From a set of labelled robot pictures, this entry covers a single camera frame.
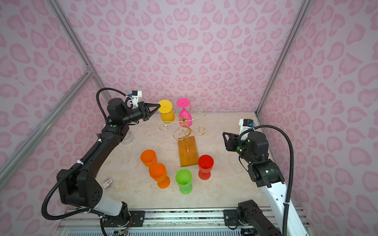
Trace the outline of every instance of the white label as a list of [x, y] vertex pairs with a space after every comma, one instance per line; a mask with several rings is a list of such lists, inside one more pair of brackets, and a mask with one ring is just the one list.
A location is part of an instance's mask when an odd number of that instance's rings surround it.
[[110, 187], [112, 184], [113, 184], [112, 179], [108, 179], [107, 181], [105, 181], [105, 182], [102, 184], [102, 186], [103, 186], [104, 188], [108, 188], [108, 187]]

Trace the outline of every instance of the pink leopard print wallpaper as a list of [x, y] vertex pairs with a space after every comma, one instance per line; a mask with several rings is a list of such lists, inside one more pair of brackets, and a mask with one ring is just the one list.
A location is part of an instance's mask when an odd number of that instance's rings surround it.
[[83, 75], [43, 0], [0, 3], [0, 170]]
[[378, 1], [315, 1], [261, 118], [315, 235], [378, 235]]
[[[42, 217], [42, 201], [56, 183], [59, 170], [69, 169], [97, 140], [96, 133], [101, 131], [104, 118], [96, 103], [96, 92], [97, 87], [89, 81], [0, 192], [0, 235], [55, 233], [59, 221]], [[48, 212], [63, 214], [66, 207], [55, 192]]]
[[255, 111], [301, 0], [62, 0], [106, 86]]

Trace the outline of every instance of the wooden board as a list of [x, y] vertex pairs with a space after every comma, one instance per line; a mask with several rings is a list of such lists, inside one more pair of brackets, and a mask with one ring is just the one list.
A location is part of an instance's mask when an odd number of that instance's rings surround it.
[[195, 144], [194, 136], [188, 137], [186, 143], [189, 145], [189, 151], [186, 151], [186, 144], [182, 141], [178, 141], [178, 151], [180, 153], [180, 163], [181, 167], [187, 167], [191, 165], [198, 165], [198, 151], [197, 145]]

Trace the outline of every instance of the metal beam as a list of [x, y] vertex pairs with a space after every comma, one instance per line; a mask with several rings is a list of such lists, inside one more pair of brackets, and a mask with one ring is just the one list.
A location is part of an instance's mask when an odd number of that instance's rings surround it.
[[262, 99], [257, 107], [257, 110], [256, 110], [257, 115], [260, 114], [261, 112], [261, 109], [266, 101], [266, 98], [272, 89], [273, 82], [276, 80], [278, 76], [278, 71], [280, 70], [282, 64], [284, 63], [286, 56], [289, 54], [291, 46], [294, 44], [294, 41], [302, 27], [302, 24], [306, 18], [306, 15], [310, 9], [312, 2], [313, 0], [303, 0], [301, 6], [299, 7], [297, 17], [295, 18], [294, 23], [289, 31], [289, 35], [286, 39], [285, 44], [283, 45], [281, 54], [278, 57], [278, 61], [276, 65], [274, 66], [273, 73], [271, 77], [269, 78], [268, 85], [266, 86]]
[[[93, 78], [93, 81], [97, 85], [97, 87], [104, 88], [105, 85], [103, 84], [102, 80], [100, 79], [100, 76], [96, 72], [95, 67], [93, 66], [92, 62], [90, 61], [87, 53], [84, 50], [84, 47], [81, 45], [80, 40], [78, 36], [76, 35], [75, 31], [71, 27], [71, 24], [65, 15], [61, 5], [59, 4], [58, 0], [46, 0], [47, 3], [50, 5], [51, 10], [55, 14], [57, 20], [60, 23], [60, 26], [63, 28], [63, 30], [66, 32], [69, 40], [71, 41], [72, 45], [75, 47], [79, 57], [84, 62], [84, 64], [87, 66], [88, 69], [92, 70], [95, 77]], [[110, 99], [112, 99], [109, 91], [105, 90], [102, 92], [104, 95], [104, 98], [106, 102], [108, 102]]]
[[0, 171], [0, 191], [6, 185], [8, 180], [22, 166], [29, 154], [42, 141], [46, 133], [54, 126], [61, 115], [66, 111], [67, 107], [72, 103], [76, 96], [86, 86], [87, 82], [93, 78], [93, 73], [88, 70], [75, 84], [73, 89], [69, 91], [63, 99], [55, 106], [54, 110], [43, 120], [35, 129], [34, 133], [25, 142], [24, 145], [10, 159], [7, 165]]

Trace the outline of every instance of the heart-patterned wallpaper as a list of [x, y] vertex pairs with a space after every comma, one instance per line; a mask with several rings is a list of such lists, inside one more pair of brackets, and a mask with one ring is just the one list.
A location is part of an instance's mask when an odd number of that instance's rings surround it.
[[85, 68], [43, 0], [0, 5], [0, 170]]
[[255, 111], [301, 0], [62, 0], [106, 86]]
[[378, 235], [378, 1], [316, 0], [279, 73], [260, 117], [294, 201], [317, 236]]
[[[59, 221], [42, 217], [42, 201], [56, 183], [56, 174], [80, 159], [103, 128], [96, 92], [94, 82], [89, 81], [0, 192], [0, 235], [54, 235]], [[48, 212], [63, 214], [67, 207], [56, 191]]]

